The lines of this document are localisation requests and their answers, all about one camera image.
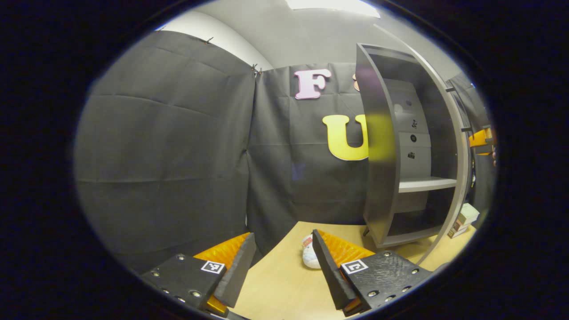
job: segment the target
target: letter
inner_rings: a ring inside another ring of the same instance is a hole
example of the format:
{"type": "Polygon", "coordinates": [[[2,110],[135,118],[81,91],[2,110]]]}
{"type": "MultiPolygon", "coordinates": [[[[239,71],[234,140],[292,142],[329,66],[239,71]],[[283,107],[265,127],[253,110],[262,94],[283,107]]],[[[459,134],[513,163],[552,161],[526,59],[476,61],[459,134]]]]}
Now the letter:
{"type": "Polygon", "coordinates": [[[325,116],[322,122],[328,127],[328,148],[338,159],[346,161],[358,161],[368,157],[368,127],[365,123],[365,115],[356,116],[356,121],[361,124],[361,132],[364,136],[364,143],[360,147],[350,147],[346,137],[346,124],[350,118],[340,114],[325,116]]]}
{"type": "Polygon", "coordinates": [[[314,86],[317,85],[320,90],[324,89],[326,87],[324,77],[331,77],[332,73],[328,69],[319,69],[296,71],[294,75],[298,77],[298,93],[295,97],[297,100],[302,100],[320,97],[320,92],[314,90],[314,86]]]}

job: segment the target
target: table surface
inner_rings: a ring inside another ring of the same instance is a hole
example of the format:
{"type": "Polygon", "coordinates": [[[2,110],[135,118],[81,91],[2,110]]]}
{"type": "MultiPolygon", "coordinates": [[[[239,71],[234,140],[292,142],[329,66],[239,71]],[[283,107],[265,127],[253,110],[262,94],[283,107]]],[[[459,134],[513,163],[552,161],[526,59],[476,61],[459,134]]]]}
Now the table surface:
{"type": "MultiPolygon", "coordinates": [[[[377,251],[372,238],[362,236],[364,225],[300,221],[273,250],[249,269],[237,304],[230,310],[252,320],[345,319],[344,313],[334,307],[322,271],[310,269],[302,262],[301,241],[313,229],[320,229],[373,252],[377,251]]],[[[467,231],[454,239],[445,236],[420,266],[433,271],[451,261],[475,231],[470,225],[467,231]]],[[[389,249],[416,263],[435,238],[432,236],[389,249]]]]}

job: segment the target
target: white object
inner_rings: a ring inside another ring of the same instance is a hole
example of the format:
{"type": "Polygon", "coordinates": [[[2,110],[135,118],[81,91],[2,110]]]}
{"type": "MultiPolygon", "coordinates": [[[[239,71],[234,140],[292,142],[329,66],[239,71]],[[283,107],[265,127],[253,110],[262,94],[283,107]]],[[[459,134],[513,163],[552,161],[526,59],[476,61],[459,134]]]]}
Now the white object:
{"type": "Polygon", "coordinates": [[[318,258],[312,247],[312,234],[302,239],[302,261],[304,265],[312,269],[320,269],[318,258]]]}
{"type": "Polygon", "coordinates": [[[462,225],[471,224],[478,219],[479,214],[478,210],[472,207],[469,203],[464,203],[463,207],[460,209],[457,221],[460,221],[460,224],[462,225]]]}

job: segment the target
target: small box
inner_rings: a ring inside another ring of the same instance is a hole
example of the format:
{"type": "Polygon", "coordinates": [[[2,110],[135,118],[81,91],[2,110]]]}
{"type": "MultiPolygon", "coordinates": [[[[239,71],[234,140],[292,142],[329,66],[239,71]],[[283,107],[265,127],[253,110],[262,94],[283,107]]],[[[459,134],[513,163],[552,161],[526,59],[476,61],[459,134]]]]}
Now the small box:
{"type": "Polygon", "coordinates": [[[448,236],[449,236],[451,239],[453,239],[453,238],[458,237],[458,236],[460,236],[461,234],[463,234],[467,229],[468,229],[468,228],[464,228],[464,229],[462,229],[462,230],[460,230],[460,231],[455,231],[454,229],[451,229],[451,230],[448,232],[448,236]]]}
{"type": "Polygon", "coordinates": [[[478,219],[479,214],[478,210],[472,207],[469,203],[464,203],[462,209],[460,209],[457,221],[460,221],[460,224],[462,225],[471,224],[478,219]]]}
{"type": "Polygon", "coordinates": [[[468,228],[470,224],[462,224],[460,221],[455,221],[455,224],[452,225],[452,230],[454,231],[461,231],[462,229],[468,228]]]}

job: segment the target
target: black fabric backdrop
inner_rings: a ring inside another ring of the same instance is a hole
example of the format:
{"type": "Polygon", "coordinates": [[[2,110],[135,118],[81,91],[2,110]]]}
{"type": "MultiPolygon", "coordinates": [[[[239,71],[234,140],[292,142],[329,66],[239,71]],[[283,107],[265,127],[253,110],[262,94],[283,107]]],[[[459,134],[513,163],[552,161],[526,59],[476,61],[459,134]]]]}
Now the black fabric backdrop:
{"type": "Polygon", "coordinates": [[[247,231],[250,66],[153,32],[94,85],[75,147],[80,201],[107,248],[144,272],[247,231]]]}
{"type": "Polygon", "coordinates": [[[81,115],[75,177],[88,220],[139,273],[247,231],[266,254],[297,221],[364,224],[367,159],[334,157],[322,122],[350,117],[348,142],[362,144],[354,73],[311,64],[255,77],[202,39],[153,32],[94,84],[81,115]],[[294,72],[321,68],[332,72],[322,96],[296,100],[294,72]]]}
{"type": "Polygon", "coordinates": [[[261,241],[263,254],[274,247],[296,221],[364,224],[368,160],[343,161],[328,148],[322,118],[343,114],[348,144],[361,146],[364,113],[354,89],[355,63],[303,64],[264,71],[256,78],[248,146],[248,225],[261,241]],[[328,69],[318,99],[297,100],[294,72],[328,69]]]}

